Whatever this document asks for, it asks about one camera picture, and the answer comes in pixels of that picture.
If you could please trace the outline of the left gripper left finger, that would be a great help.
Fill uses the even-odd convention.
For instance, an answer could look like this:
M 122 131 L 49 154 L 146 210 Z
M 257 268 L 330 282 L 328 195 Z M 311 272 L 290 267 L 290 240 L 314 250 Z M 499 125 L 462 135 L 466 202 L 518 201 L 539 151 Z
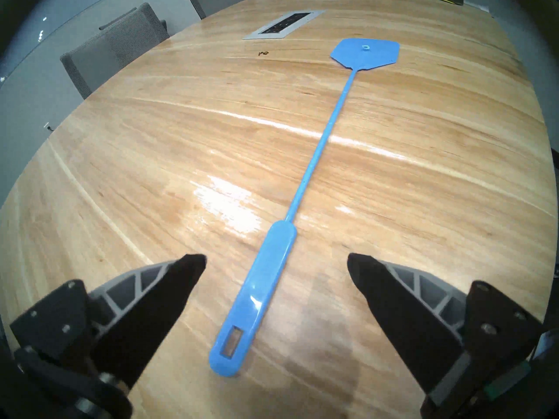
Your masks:
M 74 373 L 108 373 L 132 388 L 185 309 L 204 254 L 130 270 L 88 292 L 52 290 L 10 323 L 20 348 Z

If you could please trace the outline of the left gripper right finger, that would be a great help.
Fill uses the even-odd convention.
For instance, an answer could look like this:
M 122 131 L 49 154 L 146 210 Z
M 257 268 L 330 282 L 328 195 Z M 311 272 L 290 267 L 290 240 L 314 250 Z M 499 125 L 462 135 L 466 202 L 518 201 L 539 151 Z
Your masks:
M 350 277 L 425 394 L 422 407 L 478 407 L 530 372 L 542 323 L 483 280 L 468 293 L 429 272 L 350 253 Z

